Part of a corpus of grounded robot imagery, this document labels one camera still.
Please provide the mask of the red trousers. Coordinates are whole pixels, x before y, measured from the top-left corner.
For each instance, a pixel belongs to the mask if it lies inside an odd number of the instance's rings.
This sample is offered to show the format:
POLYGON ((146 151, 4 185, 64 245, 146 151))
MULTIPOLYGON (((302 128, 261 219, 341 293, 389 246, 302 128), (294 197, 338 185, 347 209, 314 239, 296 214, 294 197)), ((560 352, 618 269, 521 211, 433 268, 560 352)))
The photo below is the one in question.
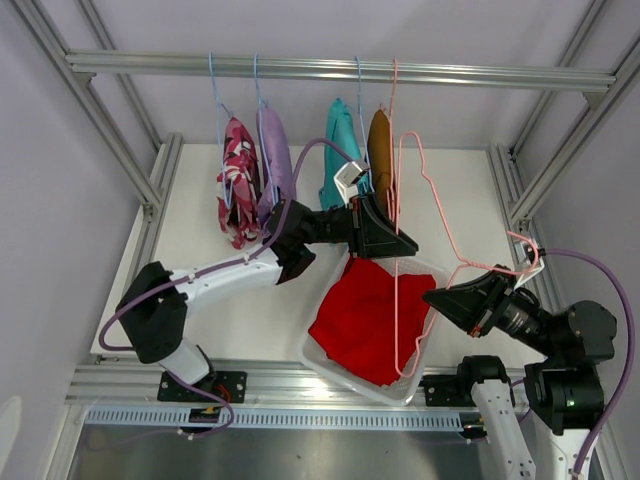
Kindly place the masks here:
POLYGON ((400 379, 415 353, 429 306, 422 295, 436 287, 430 274, 394 278, 372 260, 349 259, 330 287, 308 333, 327 357, 376 386, 400 379))

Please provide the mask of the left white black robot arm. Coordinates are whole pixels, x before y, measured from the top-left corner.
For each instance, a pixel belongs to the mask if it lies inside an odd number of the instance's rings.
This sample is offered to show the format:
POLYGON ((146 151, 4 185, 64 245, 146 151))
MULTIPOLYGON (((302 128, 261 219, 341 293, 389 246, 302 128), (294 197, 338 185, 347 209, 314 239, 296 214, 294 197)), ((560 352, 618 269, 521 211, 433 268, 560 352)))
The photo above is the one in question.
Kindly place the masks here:
POLYGON ((376 197, 363 194, 342 207, 314 211, 295 200, 272 210, 268 237, 245 253, 205 267, 169 270, 159 261, 144 266, 120 300, 115 319, 143 364, 157 364, 180 381, 192 400, 215 389, 214 368, 189 341, 185 323, 192 310, 241 291, 298 278, 315 260, 312 244, 344 244, 360 259, 410 257, 418 243, 383 213, 376 197))

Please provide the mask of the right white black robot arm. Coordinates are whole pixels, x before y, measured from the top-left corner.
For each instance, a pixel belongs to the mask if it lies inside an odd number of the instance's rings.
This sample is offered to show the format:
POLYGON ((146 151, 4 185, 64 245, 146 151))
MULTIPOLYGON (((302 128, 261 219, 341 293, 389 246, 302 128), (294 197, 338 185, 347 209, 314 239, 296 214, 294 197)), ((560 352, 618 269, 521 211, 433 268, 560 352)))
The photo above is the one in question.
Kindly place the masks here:
POLYGON ((490 271, 450 288, 429 290, 427 305, 473 338, 494 329, 543 355, 521 381, 536 428, 530 451, 514 411, 515 381, 495 355, 468 355, 453 375, 429 375, 429 406, 475 406, 501 479, 581 479, 589 470, 605 413, 598 364, 614 356, 616 318, 594 301, 555 313, 505 273, 490 271))

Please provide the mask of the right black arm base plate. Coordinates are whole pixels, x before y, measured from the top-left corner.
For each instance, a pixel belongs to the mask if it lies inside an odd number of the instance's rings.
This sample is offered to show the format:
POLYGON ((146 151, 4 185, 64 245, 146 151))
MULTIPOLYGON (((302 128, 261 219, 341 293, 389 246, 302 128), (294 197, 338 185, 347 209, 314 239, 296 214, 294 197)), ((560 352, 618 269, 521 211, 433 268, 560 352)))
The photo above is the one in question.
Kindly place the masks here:
POLYGON ((474 407, 470 387, 457 375, 424 375, 420 381, 427 407, 474 407))

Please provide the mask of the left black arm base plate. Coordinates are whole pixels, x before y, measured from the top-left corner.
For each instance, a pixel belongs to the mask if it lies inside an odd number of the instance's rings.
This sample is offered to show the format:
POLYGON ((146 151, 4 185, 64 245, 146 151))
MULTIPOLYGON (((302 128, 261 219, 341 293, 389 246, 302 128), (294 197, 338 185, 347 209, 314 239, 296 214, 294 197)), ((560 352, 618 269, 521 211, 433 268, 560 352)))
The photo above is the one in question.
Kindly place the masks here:
MULTIPOLYGON (((247 373, 243 371, 221 371, 210 374, 195 384, 199 390, 214 394, 228 403, 242 404, 246 393, 247 373)), ((161 375, 157 400, 173 403, 204 403, 210 398, 181 386, 171 375, 161 375)))

